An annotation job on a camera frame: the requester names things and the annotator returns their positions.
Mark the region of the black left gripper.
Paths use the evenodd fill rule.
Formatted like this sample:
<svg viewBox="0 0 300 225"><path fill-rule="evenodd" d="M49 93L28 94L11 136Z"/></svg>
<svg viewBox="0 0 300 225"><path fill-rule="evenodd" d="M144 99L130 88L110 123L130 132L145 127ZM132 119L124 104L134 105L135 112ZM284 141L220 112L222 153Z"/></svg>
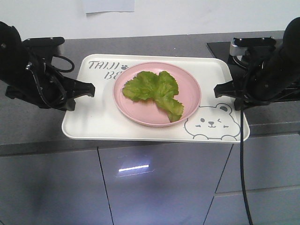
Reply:
<svg viewBox="0 0 300 225"><path fill-rule="evenodd" d="M5 60L5 95L43 109L73 111L74 99L82 96L94 97L95 86L64 77L62 73L69 73L75 68L71 60L64 60L71 64L70 69L56 68L43 58Z"/></svg>

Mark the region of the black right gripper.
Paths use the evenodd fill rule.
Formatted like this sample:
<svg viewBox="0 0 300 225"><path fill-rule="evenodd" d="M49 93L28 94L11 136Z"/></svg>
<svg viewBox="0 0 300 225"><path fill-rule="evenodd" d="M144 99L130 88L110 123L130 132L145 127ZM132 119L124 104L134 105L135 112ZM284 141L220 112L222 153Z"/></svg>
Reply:
<svg viewBox="0 0 300 225"><path fill-rule="evenodd" d="M250 71L241 81L217 84L216 98L227 96L237 98L236 110L272 102L298 101L300 99L300 63L292 60L267 60Z"/></svg>

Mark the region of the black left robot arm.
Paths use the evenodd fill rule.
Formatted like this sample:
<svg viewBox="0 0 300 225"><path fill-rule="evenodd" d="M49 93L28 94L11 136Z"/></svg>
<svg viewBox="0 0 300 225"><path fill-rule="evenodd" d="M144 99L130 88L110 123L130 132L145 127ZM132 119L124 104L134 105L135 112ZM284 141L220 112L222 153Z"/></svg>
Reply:
<svg viewBox="0 0 300 225"><path fill-rule="evenodd" d="M95 87L63 76L74 63L59 54L63 37L21 40L14 26L0 24L0 79L8 87L5 95L43 109L73 111L75 99L94 97Z"/></svg>

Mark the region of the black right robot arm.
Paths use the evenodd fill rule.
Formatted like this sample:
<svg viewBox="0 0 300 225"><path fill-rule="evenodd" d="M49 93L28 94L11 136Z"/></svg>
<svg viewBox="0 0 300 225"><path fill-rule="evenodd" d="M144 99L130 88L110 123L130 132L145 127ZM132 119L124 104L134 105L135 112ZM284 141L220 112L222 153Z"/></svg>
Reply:
<svg viewBox="0 0 300 225"><path fill-rule="evenodd" d="M243 69L243 75L218 84L216 98L234 98L236 110L300 98L300 19L286 27L276 45L271 37L233 38L228 63Z"/></svg>

